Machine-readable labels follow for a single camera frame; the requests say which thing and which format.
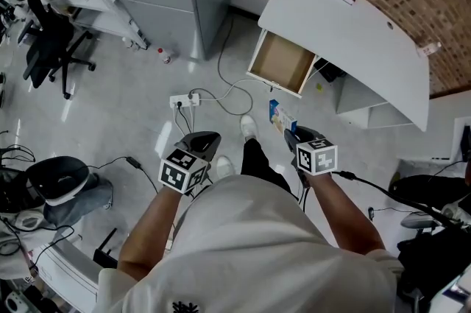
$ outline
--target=white t-shirt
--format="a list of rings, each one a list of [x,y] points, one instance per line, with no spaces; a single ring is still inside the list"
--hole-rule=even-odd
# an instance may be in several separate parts
[[[401,270],[332,247],[288,192],[235,175],[192,202],[147,277],[102,270],[94,312],[393,312]]]

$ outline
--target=desk drawer unit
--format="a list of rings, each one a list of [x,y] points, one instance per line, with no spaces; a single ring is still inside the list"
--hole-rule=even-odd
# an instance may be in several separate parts
[[[262,29],[247,74],[301,98],[317,59],[312,52]]]

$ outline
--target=electrical outlet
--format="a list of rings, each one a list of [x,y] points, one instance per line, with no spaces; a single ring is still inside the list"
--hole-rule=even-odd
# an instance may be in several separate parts
[[[199,94],[193,93],[191,99],[187,94],[182,94],[181,96],[170,96],[171,108],[177,108],[177,102],[182,103],[182,108],[187,108],[190,105],[199,106]]]

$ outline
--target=white sneaker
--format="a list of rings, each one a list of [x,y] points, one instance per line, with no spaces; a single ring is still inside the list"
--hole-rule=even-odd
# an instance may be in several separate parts
[[[233,163],[230,162],[229,158],[226,156],[219,156],[216,162],[216,174],[218,175],[219,179],[229,177],[230,175],[234,175],[236,170],[234,169]]]
[[[250,138],[257,139],[258,137],[257,124],[251,116],[246,115],[241,118],[241,131],[242,135],[245,137],[245,141]]]

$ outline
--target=blue box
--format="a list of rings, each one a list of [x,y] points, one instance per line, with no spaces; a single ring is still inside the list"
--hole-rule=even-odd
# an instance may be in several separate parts
[[[280,105],[276,99],[270,100],[269,119],[276,129],[283,134],[286,129],[295,131],[297,120]]]

